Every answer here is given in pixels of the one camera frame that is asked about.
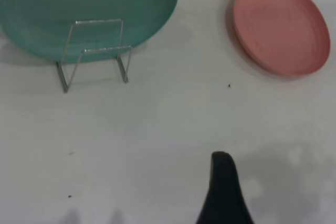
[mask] plate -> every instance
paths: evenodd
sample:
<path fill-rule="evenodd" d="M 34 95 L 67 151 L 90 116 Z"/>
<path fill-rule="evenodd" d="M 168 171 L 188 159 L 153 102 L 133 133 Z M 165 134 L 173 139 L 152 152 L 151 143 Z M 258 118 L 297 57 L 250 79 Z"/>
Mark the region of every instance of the plate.
<path fill-rule="evenodd" d="M 79 20 L 124 20 L 122 45 L 135 47 L 153 36 L 170 18 L 177 0 L 0 0 L 0 23 L 7 37 L 27 52 L 60 60 L 70 26 Z M 66 61 L 83 49 L 118 46 L 120 24 L 73 29 Z M 85 55 L 82 61 L 105 60 L 117 52 Z"/>
<path fill-rule="evenodd" d="M 235 0 L 234 23 L 242 47 L 271 72 L 310 74 L 328 59 L 328 28 L 312 0 Z"/>

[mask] plate stand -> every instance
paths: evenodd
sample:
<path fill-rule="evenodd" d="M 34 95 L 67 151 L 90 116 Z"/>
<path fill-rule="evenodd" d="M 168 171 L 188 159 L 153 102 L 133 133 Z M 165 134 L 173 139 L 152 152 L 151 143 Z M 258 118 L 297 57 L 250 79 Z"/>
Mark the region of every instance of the plate stand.
<path fill-rule="evenodd" d="M 75 26 L 87 25 L 87 24 L 97 24 L 97 23 L 100 23 L 100 24 L 101 23 L 120 23 L 119 45 L 117 47 L 107 47 L 107 48 L 98 48 L 98 49 L 83 49 L 77 57 L 75 68 L 73 69 L 73 72 L 71 74 L 69 82 L 67 82 L 66 78 L 64 76 L 62 66 L 65 64 L 65 57 L 66 57 L 66 53 L 67 53 L 67 49 L 68 49 L 68 44 L 69 44 L 69 41 L 71 39 L 73 28 Z M 130 65 L 131 56 L 132 56 L 132 47 L 130 45 L 129 46 L 121 46 L 123 26 L 124 26 L 124 21 L 122 19 L 101 19 L 101 20 L 76 21 L 71 25 L 69 35 L 68 35 L 68 39 L 67 39 L 67 42 L 66 42 L 65 47 L 64 47 L 62 58 L 61 58 L 60 61 L 56 61 L 57 72 L 59 74 L 59 79 L 61 81 L 64 93 L 68 93 L 68 91 L 71 87 L 73 78 L 75 76 L 77 67 L 80 64 L 81 58 L 82 58 L 83 55 L 86 55 L 86 54 L 95 54 L 95 53 L 100 53 L 100 52 L 116 51 L 117 50 L 118 55 L 116 57 L 116 60 L 117 60 L 117 63 L 118 63 L 118 67 L 119 67 L 119 70 L 120 70 L 120 73 L 121 73 L 122 80 L 125 83 L 128 82 L 127 73 L 128 73 L 128 68 L 129 68 L 129 65 Z M 128 52 L 129 52 L 129 57 L 128 57 L 126 68 L 124 67 L 124 65 L 122 63 L 122 60 L 120 58 L 121 50 L 123 50 L 123 49 L 128 49 Z"/>

